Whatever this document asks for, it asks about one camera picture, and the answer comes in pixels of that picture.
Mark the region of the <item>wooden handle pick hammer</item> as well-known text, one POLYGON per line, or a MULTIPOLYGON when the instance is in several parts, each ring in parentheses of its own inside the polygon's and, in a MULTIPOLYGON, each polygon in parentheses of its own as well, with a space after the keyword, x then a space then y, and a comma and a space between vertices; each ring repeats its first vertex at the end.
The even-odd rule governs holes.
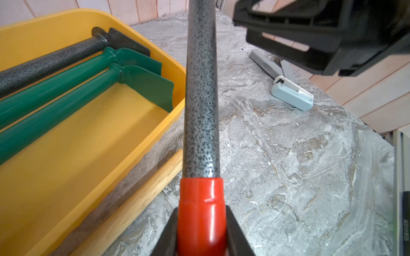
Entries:
POLYGON ((180 149, 71 255, 101 256, 178 175, 182 165, 183 150, 180 149))

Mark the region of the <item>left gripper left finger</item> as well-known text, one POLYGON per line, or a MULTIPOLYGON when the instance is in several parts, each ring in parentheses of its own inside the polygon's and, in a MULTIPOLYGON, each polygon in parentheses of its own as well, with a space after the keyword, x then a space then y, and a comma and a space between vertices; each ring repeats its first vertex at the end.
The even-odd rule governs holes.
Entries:
POLYGON ((161 236, 154 247, 151 256, 175 256, 177 249, 178 208, 175 208, 161 236))

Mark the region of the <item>yellow plastic storage box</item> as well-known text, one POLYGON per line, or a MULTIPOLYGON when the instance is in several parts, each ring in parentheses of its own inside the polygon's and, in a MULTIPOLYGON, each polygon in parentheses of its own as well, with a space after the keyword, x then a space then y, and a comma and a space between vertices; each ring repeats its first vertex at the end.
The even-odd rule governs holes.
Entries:
POLYGON ((74 9, 1 28, 1 69, 115 28, 151 51, 174 83, 167 113, 115 84, 1 165, 1 255, 53 252, 114 189, 169 127, 185 104, 185 68, 119 19, 74 9))

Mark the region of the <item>green hoe red grip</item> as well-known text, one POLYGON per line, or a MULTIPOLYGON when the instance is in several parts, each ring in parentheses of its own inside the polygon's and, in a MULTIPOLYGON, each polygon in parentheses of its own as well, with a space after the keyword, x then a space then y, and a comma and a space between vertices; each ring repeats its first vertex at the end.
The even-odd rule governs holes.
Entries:
POLYGON ((5 163, 114 84, 125 84, 166 112, 173 111, 174 83, 140 66, 110 65, 108 71, 1 132, 5 163))
POLYGON ((128 48, 105 48, 103 53, 1 101, 1 128, 83 83, 111 64, 136 65, 162 75, 162 63, 128 48))

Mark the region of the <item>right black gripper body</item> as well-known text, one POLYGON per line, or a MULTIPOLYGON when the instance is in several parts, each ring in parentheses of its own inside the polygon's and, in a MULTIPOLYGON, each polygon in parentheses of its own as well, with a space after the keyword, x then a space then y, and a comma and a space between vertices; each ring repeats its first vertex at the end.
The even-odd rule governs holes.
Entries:
POLYGON ((274 13, 235 5, 246 41, 306 71, 355 77, 410 51, 409 1, 295 1, 274 13))

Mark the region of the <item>grey speckled hoe red grip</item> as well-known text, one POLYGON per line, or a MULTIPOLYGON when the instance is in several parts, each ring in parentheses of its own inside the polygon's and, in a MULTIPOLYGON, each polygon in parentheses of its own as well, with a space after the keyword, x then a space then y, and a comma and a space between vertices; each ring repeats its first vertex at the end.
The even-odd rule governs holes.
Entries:
POLYGON ((92 37, 1 72, 1 98, 62 70, 106 47, 129 48, 150 56, 150 50, 115 28, 94 27, 92 37))

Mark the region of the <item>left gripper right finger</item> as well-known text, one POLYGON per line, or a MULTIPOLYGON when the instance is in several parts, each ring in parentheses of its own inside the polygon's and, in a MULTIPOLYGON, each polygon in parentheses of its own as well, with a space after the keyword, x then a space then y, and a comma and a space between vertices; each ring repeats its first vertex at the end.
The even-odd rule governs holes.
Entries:
POLYGON ((255 256, 231 208, 226 205, 227 246, 230 256, 255 256))

